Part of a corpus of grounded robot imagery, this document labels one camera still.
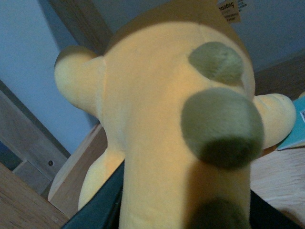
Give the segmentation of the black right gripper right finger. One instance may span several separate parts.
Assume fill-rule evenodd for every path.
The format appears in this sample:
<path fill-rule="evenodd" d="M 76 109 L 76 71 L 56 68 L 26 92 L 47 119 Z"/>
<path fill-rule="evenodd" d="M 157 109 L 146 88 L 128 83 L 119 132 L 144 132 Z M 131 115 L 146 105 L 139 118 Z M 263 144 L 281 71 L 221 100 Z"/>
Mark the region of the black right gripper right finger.
<path fill-rule="evenodd" d="M 301 229 L 251 190 L 250 226 L 252 229 Z"/>

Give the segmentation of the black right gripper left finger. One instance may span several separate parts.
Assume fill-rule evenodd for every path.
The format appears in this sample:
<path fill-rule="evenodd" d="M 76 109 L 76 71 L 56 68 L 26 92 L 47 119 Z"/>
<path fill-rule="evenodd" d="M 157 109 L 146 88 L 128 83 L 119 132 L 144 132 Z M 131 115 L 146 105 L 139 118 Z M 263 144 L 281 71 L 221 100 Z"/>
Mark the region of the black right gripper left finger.
<path fill-rule="evenodd" d="M 63 229 L 117 229 L 122 201 L 124 162 Z"/>

